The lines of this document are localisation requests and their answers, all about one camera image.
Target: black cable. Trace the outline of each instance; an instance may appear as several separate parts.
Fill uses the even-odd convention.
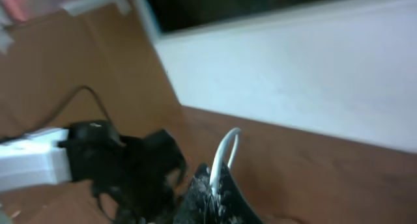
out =
[[[115,222],[114,219],[112,219],[107,213],[106,211],[104,211],[103,206],[102,206],[102,200],[100,198],[100,195],[97,195],[96,197],[96,201],[97,201],[97,206],[98,209],[104,214],[104,217],[106,217],[107,220],[110,221],[111,224],[113,224]]]
[[[48,126],[55,118],[58,117],[58,115],[64,110],[64,108],[71,102],[74,97],[81,92],[82,90],[89,91],[89,93],[92,94],[94,100],[96,101],[98,107],[100,108],[102,114],[108,120],[110,123],[112,123],[109,113],[107,112],[106,108],[104,107],[99,95],[89,86],[82,85],[79,87],[74,88],[72,91],[70,91],[60,102],[59,104],[51,111],[49,115],[47,115],[44,119],[42,119],[38,124],[35,124],[32,128],[29,128],[28,130],[24,131],[23,133],[13,136],[13,137],[4,137],[0,139],[0,144],[7,143],[9,141],[21,139],[25,137],[28,133],[33,133],[36,131],[39,131],[46,126]]]
[[[207,197],[207,201],[204,204],[204,206],[205,206],[204,207],[204,224],[206,224],[207,209],[209,208],[209,203],[211,203],[211,201],[213,201],[212,198],[213,198],[213,193],[210,192],[210,195]]]

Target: white cable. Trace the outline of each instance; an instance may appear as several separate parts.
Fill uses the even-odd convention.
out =
[[[233,128],[226,136],[222,139],[217,148],[216,156],[214,157],[212,171],[210,175],[210,187],[213,197],[217,196],[219,190],[219,180],[220,180],[220,172],[222,170],[222,163],[223,158],[226,154],[227,149],[229,148],[230,141],[233,137],[235,137],[235,143],[233,143],[232,153],[229,158],[229,162],[227,163],[228,168],[231,168],[233,159],[235,158],[237,148],[239,146],[239,128]]]

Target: electrical cord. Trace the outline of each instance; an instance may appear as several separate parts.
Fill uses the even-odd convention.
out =
[[[24,138],[27,134],[33,133],[36,131],[39,131],[46,126],[48,126],[55,118],[58,117],[58,115],[64,110],[64,108],[71,102],[71,100],[74,99],[75,96],[77,96],[78,93],[80,93],[82,90],[88,91],[94,98],[95,102],[97,103],[97,106],[100,108],[100,111],[108,120],[110,123],[112,123],[109,113],[107,112],[106,108],[104,107],[104,104],[102,103],[99,95],[89,86],[87,85],[81,85],[79,87],[76,87],[72,89],[60,102],[59,104],[52,109],[52,111],[41,121],[38,122],[38,124],[35,124],[32,128],[29,128],[28,130],[24,131],[23,133],[12,136],[12,137],[2,137],[0,139],[0,144],[7,143],[9,141],[18,140],[21,138]]]

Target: white power strip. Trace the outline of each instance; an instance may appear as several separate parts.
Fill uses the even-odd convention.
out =
[[[0,145],[0,192],[70,181],[66,150],[56,147],[67,134],[51,128]]]

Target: white paper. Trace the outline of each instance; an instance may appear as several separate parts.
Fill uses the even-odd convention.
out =
[[[146,0],[133,0],[133,2],[148,38],[155,44],[160,39],[160,30],[156,20],[152,17],[152,8]]]
[[[114,0],[74,0],[61,5],[71,16],[77,16],[90,10],[114,3]]]
[[[119,9],[119,12],[122,15],[126,15],[132,10],[132,7],[130,7],[128,0],[114,0],[114,1],[117,5],[117,8]]]

